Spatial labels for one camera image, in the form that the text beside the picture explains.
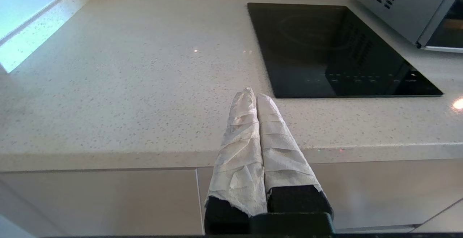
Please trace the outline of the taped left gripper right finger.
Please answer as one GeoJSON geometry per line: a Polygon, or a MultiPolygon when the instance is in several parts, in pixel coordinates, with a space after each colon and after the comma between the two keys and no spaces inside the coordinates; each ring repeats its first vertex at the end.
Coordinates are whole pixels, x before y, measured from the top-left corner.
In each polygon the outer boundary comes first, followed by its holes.
{"type": "Polygon", "coordinates": [[[256,101],[269,211],[333,215],[321,184],[275,102],[264,94],[256,101]]]}

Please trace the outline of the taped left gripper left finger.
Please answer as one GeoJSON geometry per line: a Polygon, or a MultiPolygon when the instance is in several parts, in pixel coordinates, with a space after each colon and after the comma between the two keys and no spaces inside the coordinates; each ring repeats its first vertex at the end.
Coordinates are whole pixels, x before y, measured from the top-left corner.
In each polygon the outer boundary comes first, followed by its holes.
{"type": "Polygon", "coordinates": [[[207,235],[242,235],[254,216],[268,212],[256,97],[245,88],[233,98],[205,200],[207,235]]]}

